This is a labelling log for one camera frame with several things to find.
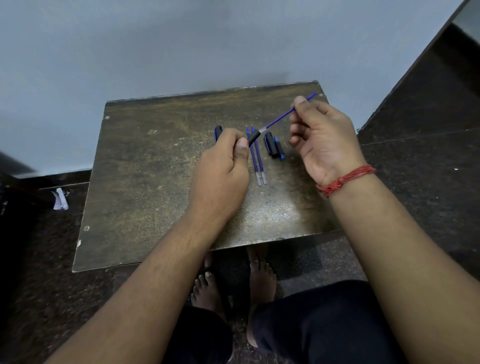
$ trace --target table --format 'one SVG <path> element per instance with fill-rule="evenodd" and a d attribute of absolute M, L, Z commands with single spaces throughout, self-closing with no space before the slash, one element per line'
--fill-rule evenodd
<path fill-rule="evenodd" d="M 258 129 L 289 109 L 317 82 L 201 92 L 108 102 L 102 121 L 73 271 L 141 262 L 185 211 L 192 170 L 215 143 L 213 129 Z M 297 152 L 287 144 L 288 119 L 269 130 L 286 160 L 260 152 L 267 185 L 258 186 L 249 160 L 250 187 L 236 217 L 212 249 L 339 231 Z"/>

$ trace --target wall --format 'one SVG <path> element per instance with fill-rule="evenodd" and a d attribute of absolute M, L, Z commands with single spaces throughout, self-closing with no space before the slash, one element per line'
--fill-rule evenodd
<path fill-rule="evenodd" d="M 92 167 L 107 100 L 320 81 L 360 128 L 461 0 L 34 0 L 0 13 L 0 151 Z"/>
<path fill-rule="evenodd" d="M 454 24 L 480 43 L 480 0 L 470 0 L 456 16 Z"/>

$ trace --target fingernail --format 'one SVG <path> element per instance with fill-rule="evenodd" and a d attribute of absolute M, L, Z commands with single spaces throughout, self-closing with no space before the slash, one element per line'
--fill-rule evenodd
<path fill-rule="evenodd" d="M 237 142 L 237 145 L 240 148 L 248 148 L 248 140 L 247 138 L 240 138 Z"/>
<path fill-rule="evenodd" d="M 302 102 L 304 102 L 304 101 L 307 101 L 307 99 L 304 98 L 303 96 L 297 96 L 297 97 L 295 98 L 295 100 L 293 100 L 293 103 L 294 103 L 295 105 L 297 105 L 297 104 L 300 104 L 300 103 L 302 103 Z"/>

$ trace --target wooden table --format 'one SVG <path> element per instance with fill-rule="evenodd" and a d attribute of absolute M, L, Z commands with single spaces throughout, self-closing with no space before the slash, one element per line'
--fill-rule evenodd
<path fill-rule="evenodd" d="M 188 204 L 192 170 L 215 143 L 213 129 L 258 129 L 289 109 L 296 95 L 320 92 L 317 82 L 109 102 L 98 139 L 73 271 L 141 262 Z M 340 229 L 288 144 L 288 119 L 270 130 L 286 160 L 260 152 L 267 185 L 250 187 L 238 215 L 213 249 L 271 242 Z"/>

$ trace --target bracelet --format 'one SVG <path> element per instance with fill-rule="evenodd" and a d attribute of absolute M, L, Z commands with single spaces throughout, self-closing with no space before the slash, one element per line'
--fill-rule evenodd
<path fill-rule="evenodd" d="M 317 185 L 317 188 L 324 193 L 325 197 L 328 197 L 336 190 L 339 190 L 340 188 L 342 188 L 342 186 L 348 181 L 354 180 L 358 177 L 364 176 L 366 174 L 374 173 L 374 172 L 375 172 L 375 168 L 373 168 L 370 164 L 367 164 L 366 166 L 361 166 L 354 169 L 352 172 L 350 172 L 349 174 L 346 174 L 343 177 L 337 178 L 335 181 L 333 181 L 331 184 L 329 184 L 325 188 L 320 187 L 319 185 Z"/>

